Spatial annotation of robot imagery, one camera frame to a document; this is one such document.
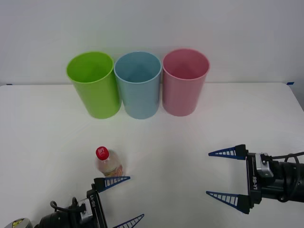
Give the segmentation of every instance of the black cable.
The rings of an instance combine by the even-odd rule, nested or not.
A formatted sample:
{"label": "black cable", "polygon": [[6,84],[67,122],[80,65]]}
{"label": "black cable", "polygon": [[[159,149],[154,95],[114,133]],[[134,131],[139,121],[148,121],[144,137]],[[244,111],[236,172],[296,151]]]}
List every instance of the black cable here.
{"label": "black cable", "polygon": [[57,204],[55,201],[51,201],[50,205],[55,210],[60,210],[60,211],[68,212],[68,213],[84,212],[86,210],[85,204],[82,204],[80,207],[75,208],[75,209],[66,209],[66,208],[57,207]]}
{"label": "black cable", "polygon": [[[284,162],[287,162],[288,161],[288,158],[290,157],[294,157],[294,156],[290,156],[290,155],[296,155],[296,154],[289,154],[287,155],[288,157],[285,158]],[[287,201],[289,201],[295,194],[297,188],[298,188],[298,183],[300,182],[300,174],[301,174],[301,171],[300,171],[300,162],[299,162],[299,159],[297,157],[294,157],[294,160],[295,160],[295,167],[296,167],[296,177],[295,177],[295,181],[294,181],[294,184],[290,190],[290,193],[288,193],[288,190],[286,190],[287,194],[286,194],[286,197],[284,196],[280,196],[278,198],[278,201],[280,201],[281,203],[286,203]]]}
{"label": "black cable", "polygon": [[300,153],[290,153],[289,155],[282,155],[282,156],[270,156],[271,159],[282,159],[282,158],[292,158],[292,157],[297,157],[297,156],[302,156],[304,155],[304,152]]}

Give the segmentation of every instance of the cup rim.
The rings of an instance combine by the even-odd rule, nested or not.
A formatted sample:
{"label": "cup rim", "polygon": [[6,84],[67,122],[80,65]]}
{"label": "cup rim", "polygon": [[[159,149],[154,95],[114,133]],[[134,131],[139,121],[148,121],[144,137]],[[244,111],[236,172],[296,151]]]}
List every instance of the cup rim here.
{"label": "cup rim", "polygon": [[[153,78],[149,79],[148,81],[144,81],[144,82],[129,82],[129,81],[124,80],[124,79],[122,79],[121,77],[119,77],[118,74],[116,73],[116,64],[117,64],[117,62],[118,62],[122,57],[124,57],[124,56],[126,56],[126,55],[128,55],[128,54],[131,54],[131,53],[138,53],[138,52],[142,52],[142,53],[146,53],[146,54],[150,54],[150,55],[154,56],[154,57],[159,61],[160,65],[161,65],[159,72],[158,72]],[[148,52],[148,51],[132,51],[132,52],[126,53],[126,54],[120,56],[120,57],[116,60],[116,62],[115,62],[115,64],[114,64],[114,73],[115,73],[116,77],[117,77],[119,80],[121,80],[121,81],[123,81],[123,82],[130,83],[130,84],[145,84],[145,83],[148,83],[148,82],[154,80],[155,78],[157,78],[158,75],[161,74],[161,71],[162,71],[162,62],[161,62],[160,59],[157,58],[154,54],[152,54],[152,53],[150,53],[150,52]]]}
{"label": "cup rim", "polygon": [[[170,74],[166,69],[165,69],[165,67],[164,67],[164,60],[165,60],[165,58],[171,53],[171,52],[174,52],[174,51],[179,51],[179,50],[190,50],[190,51],[194,51],[194,52],[197,52],[197,53],[199,53],[200,55],[202,55],[202,56],[204,56],[205,57],[205,59],[207,60],[207,62],[208,62],[208,70],[206,71],[206,73],[205,74],[203,74],[202,76],[199,76],[199,77],[197,77],[197,78],[192,78],[192,79],[184,79],[184,78],[179,78],[179,77],[176,77],[176,76],[174,76],[174,75],[172,75],[172,74]],[[162,68],[163,68],[163,70],[166,72],[166,74],[168,74],[169,76],[171,76],[171,77],[173,77],[173,78],[175,78],[175,79],[178,79],[178,80],[181,80],[181,81],[195,81],[195,80],[199,80],[199,79],[201,79],[201,78],[203,78],[203,77],[206,77],[207,76],[207,73],[209,72],[209,70],[210,70],[210,62],[209,62],[209,59],[203,54],[203,53],[201,53],[200,51],[198,51],[198,50],[195,50],[195,49],[193,49],[193,48],[186,48],[186,47],[182,47],[182,48],[177,48],[177,49],[174,49],[174,50],[172,50],[172,51],[170,51],[170,52],[168,52],[166,55],[165,55],[165,57],[163,58],[163,60],[162,60]]]}
{"label": "cup rim", "polygon": [[[68,67],[70,66],[70,64],[72,63],[72,61],[73,61],[75,58],[80,57],[80,56],[82,56],[82,55],[91,54],[91,53],[104,54],[104,55],[106,55],[107,57],[109,57],[110,60],[112,61],[112,68],[111,68],[111,70],[109,71],[109,73],[108,73],[107,75],[105,75],[104,77],[102,77],[102,78],[100,78],[100,79],[98,79],[98,80],[96,80],[96,81],[93,81],[93,82],[78,82],[78,81],[75,81],[74,79],[72,79],[72,78],[70,77],[70,75],[68,75],[68,72],[67,72]],[[105,79],[106,77],[108,77],[108,76],[111,74],[111,72],[113,71],[113,68],[114,68],[113,62],[114,62],[114,61],[113,61],[112,57],[111,57],[109,54],[105,53],[105,52],[102,52],[102,51],[87,51],[87,52],[84,52],[84,53],[81,53],[81,54],[75,56],[74,58],[72,58],[72,59],[69,61],[68,65],[67,65],[67,68],[66,68],[66,75],[68,76],[68,78],[69,78],[71,81],[76,82],[76,83],[79,83],[79,84],[91,84],[91,83],[99,82],[99,81]]]}

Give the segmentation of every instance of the pink cup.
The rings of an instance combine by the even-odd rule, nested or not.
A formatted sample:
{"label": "pink cup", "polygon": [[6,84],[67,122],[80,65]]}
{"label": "pink cup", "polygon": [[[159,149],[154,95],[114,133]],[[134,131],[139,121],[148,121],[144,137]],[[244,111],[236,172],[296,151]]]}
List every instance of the pink cup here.
{"label": "pink cup", "polygon": [[209,67],[208,59],[193,49],[177,49],[165,56],[162,104],[168,113],[186,116],[195,110]]}

